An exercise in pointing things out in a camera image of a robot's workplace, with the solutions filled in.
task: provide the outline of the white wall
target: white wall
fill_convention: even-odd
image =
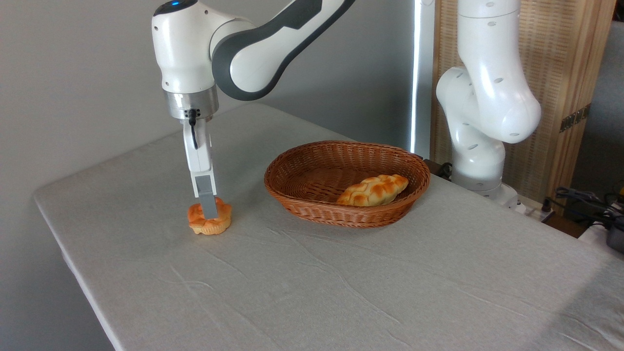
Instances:
[[[162,1],[0,0],[0,350],[111,349],[32,193],[179,129],[151,42]],[[289,2],[205,1],[258,24]],[[356,1],[263,101],[407,147],[413,7]]]

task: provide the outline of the basket rim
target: basket rim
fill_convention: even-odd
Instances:
[[[420,163],[421,166],[423,167],[423,169],[426,170],[426,175],[427,176],[425,176],[425,179],[423,179],[422,186],[420,186],[420,189],[416,189],[415,191],[411,192],[408,196],[406,196],[406,197],[404,197],[402,199],[399,199],[399,200],[392,201],[392,202],[390,202],[389,204],[386,204],[386,205],[379,205],[379,206],[372,206],[372,207],[355,206],[355,205],[338,205],[335,202],[320,201],[320,200],[305,200],[305,199],[302,199],[300,197],[294,197],[294,196],[291,196],[291,195],[286,195],[286,194],[276,190],[275,188],[273,188],[273,186],[269,182],[270,172],[271,172],[272,169],[274,169],[276,167],[276,165],[279,163],[279,161],[287,159],[290,155],[298,152],[301,149],[304,149],[304,148],[307,148],[307,147],[310,147],[310,146],[314,146],[314,145],[317,145],[317,144],[348,144],[348,145],[353,145],[353,146],[366,146],[366,147],[376,147],[376,148],[383,148],[383,149],[394,150],[396,152],[404,154],[405,156],[413,158],[416,162]],[[302,145],[299,145],[299,146],[295,146],[295,147],[293,147],[291,149],[288,149],[287,151],[284,151],[283,153],[281,153],[266,168],[264,181],[265,181],[266,189],[271,193],[271,195],[273,195],[276,198],[282,198],[282,199],[286,199],[286,200],[288,200],[290,202],[296,202],[296,203],[299,203],[301,205],[305,205],[305,206],[308,206],[308,207],[318,207],[320,209],[325,209],[325,210],[341,210],[341,211],[356,210],[357,212],[359,212],[361,214],[362,212],[387,211],[387,210],[391,210],[391,209],[395,209],[395,208],[399,208],[399,207],[404,207],[405,205],[412,204],[423,193],[425,193],[425,191],[429,187],[429,183],[431,182],[431,172],[429,172],[429,168],[425,164],[425,162],[423,161],[422,157],[420,157],[420,156],[418,156],[418,155],[416,155],[416,154],[414,154],[412,152],[409,152],[409,151],[407,151],[405,149],[402,149],[400,147],[387,145],[387,144],[379,144],[379,143],[375,143],[375,142],[325,140],[325,141],[309,142],[307,144],[302,144]]]

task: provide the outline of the oval basket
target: oval basket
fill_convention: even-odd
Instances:
[[[353,184],[380,174],[400,174],[407,188],[394,201],[376,207],[338,205]],[[319,141],[292,148],[266,169],[265,186],[288,212],[312,222],[373,228],[403,218],[429,187],[424,161],[398,147],[351,141]]]

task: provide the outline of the bread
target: bread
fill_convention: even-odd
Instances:
[[[188,226],[193,229],[196,234],[205,235],[221,234],[228,229],[232,222],[232,206],[224,204],[223,200],[215,197],[217,203],[217,213],[219,218],[204,218],[201,204],[195,204],[188,208]]]
[[[392,202],[405,188],[409,180],[401,175],[385,175],[362,180],[348,187],[336,201],[339,205],[379,206]]]

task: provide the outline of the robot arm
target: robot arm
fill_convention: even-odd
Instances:
[[[197,0],[174,0],[156,10],[152,36],[162,88],[169,113],[184,125],[195,197],[207,219],[218,217],[210,135],[205,132],[218,110],[217,85],[239,100],[267,95],[286,66],[353,2],[293,0],[258,28]]]
[[[528,138],[541,115],[520,62],[520,0],[460,0],[457,10],[465,67],[445,72],[436,88],[451,133],[452,181],[515,208],[517,194],[502,184],[502,142]]]

